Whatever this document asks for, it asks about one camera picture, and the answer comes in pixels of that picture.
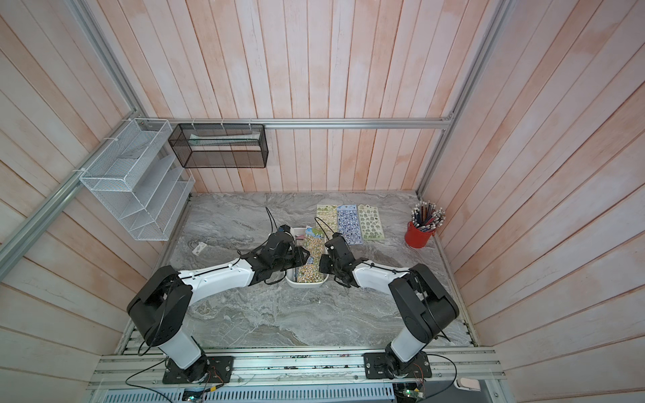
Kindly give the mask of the green frog sticker sheet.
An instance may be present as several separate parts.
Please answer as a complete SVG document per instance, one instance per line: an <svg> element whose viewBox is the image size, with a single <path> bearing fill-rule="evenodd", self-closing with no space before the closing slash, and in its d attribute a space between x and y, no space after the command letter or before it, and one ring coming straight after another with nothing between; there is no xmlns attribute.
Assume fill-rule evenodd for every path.
<svg viewBox="0 0 645 403"><path fill-rule="evenodd" d="M379 209L376 206L358 206L359 226L365 241L378 241L385 238Z"/></svg>

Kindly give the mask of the blue penguin sticker sheet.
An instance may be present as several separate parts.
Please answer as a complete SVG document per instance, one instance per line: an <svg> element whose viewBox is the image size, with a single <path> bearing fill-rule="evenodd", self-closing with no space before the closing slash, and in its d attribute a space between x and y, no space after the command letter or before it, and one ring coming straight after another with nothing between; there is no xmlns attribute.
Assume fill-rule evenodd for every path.
<svg viewBox="0 0 645 403"><path fill-rule="evenodd" d="M350 245L363 243L359 224L359 214L356 205L340 205L337 207L338 227L345 241Z"/></svg>

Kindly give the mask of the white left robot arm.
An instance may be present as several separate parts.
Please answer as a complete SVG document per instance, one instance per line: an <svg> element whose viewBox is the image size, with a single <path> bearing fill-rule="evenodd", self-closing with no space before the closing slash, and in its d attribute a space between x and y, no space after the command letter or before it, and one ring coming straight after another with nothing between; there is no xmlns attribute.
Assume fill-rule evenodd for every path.
<svg viewBox="0 0 645 403"><path fill-rule="evenodd" d="M304 228L280 226L267 240L228 263L198 270L159 268L127 307L144 342L157 347L188 382L206 376L209 358L183 325L192 305L227 290L268 284L275 273L301 267L310 253L297 245Z"/></svg>

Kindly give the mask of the panda sticker sheet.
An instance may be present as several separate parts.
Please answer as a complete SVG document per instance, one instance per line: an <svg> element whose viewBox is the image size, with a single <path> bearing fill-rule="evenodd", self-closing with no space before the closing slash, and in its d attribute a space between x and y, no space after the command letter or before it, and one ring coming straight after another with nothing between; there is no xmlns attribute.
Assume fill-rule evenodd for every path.
<svg viewBox="0 0 645 403"><path fill-rule="evenodd" d="M297 283L313 284L321 283L327 279L327 275L319 270L320 260L325 252L325 239L322 230L307 227L302 247L308 250L310 255L307 263L297 269Z"/></svg>

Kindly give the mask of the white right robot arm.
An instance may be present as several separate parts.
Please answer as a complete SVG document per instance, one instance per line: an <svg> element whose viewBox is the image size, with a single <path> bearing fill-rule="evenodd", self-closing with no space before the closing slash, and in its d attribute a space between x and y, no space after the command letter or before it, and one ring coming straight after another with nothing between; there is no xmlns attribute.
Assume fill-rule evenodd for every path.
<svg viewBox="0 0 645 403"><path fill-rule="evenodd" d="M325 244L322 273L333 275L346 288L382 292L396 304L404 327L387 345L385 362L394 369L411 364L422 350L460 315L450 293L426 265L394 268L353 255L340 233Z"/></svg>

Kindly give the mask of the white plastic storage box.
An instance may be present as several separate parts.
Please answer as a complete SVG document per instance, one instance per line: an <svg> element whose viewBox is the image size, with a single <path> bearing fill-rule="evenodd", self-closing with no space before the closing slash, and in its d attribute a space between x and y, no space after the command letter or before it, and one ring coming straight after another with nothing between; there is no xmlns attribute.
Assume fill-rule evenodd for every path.
<svg viewBox="0 0 645 403"><path fill-rule="evenodd" d="M294 269L287 270L287 283L293 288L314 288L322 285L328 278L319 270L320 259L326 253L324 243L326 238L320 229L307 227L292 228L297 246L302 246L310 253L307 263Z"/></svg>

